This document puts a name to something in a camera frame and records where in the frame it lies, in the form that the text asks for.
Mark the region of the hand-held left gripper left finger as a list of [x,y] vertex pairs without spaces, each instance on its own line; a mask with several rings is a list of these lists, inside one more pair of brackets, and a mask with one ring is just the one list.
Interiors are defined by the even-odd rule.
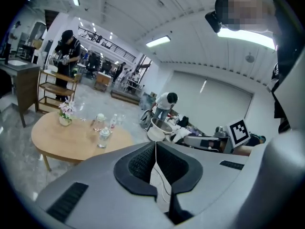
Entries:
[[49,183],[36,205],[74,229],[171,229],[174,224],[153,196],[134,195],[114,175],[117,161],[133,151],[153,147],[132,145],[93,156]]

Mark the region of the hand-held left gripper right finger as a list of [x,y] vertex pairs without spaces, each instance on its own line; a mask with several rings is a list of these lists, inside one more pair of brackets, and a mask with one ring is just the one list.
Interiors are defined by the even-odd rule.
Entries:
[[171,185],[170,214],[179,225],[234,225],[249,194],[246,157],[157,142],[156,160]]

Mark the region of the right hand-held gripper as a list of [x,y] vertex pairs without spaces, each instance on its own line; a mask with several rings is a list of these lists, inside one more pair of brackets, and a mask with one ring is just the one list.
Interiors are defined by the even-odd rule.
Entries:
[[192,144],[191,147],[205,151],[221,151],[225,154],[232,154],[234,149],[241,146],[250,139],[244,119],[234,121],[226,126],[218,126],[215,129],[215,137],[209,136],[185,136],[185,144]]

